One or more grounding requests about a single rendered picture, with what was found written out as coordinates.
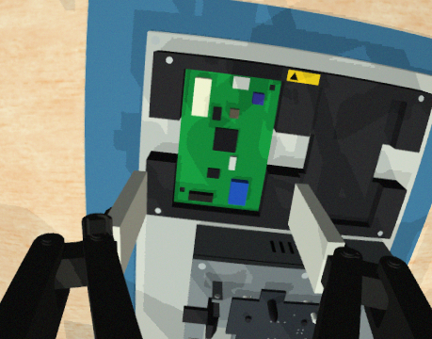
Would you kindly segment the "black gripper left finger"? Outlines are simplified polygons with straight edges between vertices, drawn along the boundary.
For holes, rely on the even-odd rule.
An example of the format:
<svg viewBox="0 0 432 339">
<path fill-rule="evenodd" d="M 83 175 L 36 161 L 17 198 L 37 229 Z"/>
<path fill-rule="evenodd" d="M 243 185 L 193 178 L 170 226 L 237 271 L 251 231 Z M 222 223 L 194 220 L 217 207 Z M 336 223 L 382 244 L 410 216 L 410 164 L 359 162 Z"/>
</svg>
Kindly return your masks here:
<svg viewBox="0 0 432 339">
<path fill-rule="evenodd" d="M 33 241 L 0 302 L 0 339 L 56 339 L 70 288 L 86 286 L 95 339 L 143 339 L 124 272 L 147 215 L 147 173 L 134 170 L 112 208 L 82 218 L 83 240 Z"/>
</svg>

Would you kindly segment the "green circuit board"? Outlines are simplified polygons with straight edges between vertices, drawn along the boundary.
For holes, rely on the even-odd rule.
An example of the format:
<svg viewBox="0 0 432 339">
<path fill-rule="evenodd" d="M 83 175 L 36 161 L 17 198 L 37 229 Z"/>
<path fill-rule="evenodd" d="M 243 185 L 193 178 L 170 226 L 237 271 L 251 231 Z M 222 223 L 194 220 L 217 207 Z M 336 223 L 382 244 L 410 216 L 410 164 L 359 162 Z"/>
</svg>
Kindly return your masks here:
<svg viewBox="0 0 432 339">
<path fill-rule="evenodd" d="M 185 70 L 175 202 L 259 211 L 280 85 Z"/>
</svg>

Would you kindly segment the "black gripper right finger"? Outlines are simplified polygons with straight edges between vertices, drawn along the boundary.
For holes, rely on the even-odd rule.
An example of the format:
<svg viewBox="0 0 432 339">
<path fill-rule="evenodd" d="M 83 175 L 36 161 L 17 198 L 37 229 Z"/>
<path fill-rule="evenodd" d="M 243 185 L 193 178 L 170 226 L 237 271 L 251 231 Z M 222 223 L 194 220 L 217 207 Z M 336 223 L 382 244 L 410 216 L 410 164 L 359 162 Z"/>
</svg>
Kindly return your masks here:
<svg viewBox="0 0 432 339">
<path fill-rule="evenodd" d="M 295 185 L 288 225 L 322 294 L 312 339 L 360 339 L 361 305 L 374 339 L 432 339 L 432 308 L 408 265 L 395 256 L 362 261 L 309 185 Z"/>
</svg>

